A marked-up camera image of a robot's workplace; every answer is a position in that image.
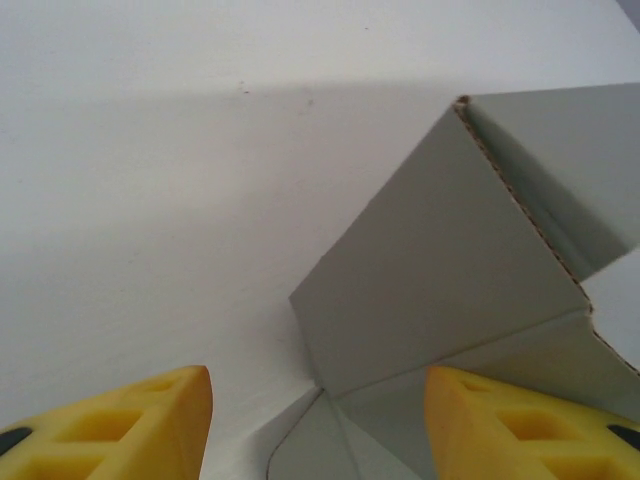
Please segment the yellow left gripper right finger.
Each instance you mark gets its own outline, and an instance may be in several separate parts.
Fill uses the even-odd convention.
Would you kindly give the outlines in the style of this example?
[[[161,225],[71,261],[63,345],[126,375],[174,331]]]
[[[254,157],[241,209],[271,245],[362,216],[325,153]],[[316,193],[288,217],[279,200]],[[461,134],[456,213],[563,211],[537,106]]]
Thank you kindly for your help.
[[[640,424],[446,366],[424,417],[437,480],[640,480]]]

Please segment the grey paper box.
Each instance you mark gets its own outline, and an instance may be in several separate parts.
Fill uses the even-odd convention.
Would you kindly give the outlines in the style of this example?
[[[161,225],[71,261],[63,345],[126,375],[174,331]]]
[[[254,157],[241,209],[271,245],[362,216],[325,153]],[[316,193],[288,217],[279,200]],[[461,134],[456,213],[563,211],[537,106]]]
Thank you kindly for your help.
[[[640,83],[457,98],[290,302],[266,480],[437,480],[432,366],[640,424]]]

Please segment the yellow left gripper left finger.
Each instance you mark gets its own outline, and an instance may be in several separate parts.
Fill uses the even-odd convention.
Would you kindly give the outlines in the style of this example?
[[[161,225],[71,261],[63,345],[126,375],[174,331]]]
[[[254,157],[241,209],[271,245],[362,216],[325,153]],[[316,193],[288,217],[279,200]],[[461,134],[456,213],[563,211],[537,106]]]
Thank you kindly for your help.
[[[0,428],[0,480],[200,480],[208,369],[175,369]]]

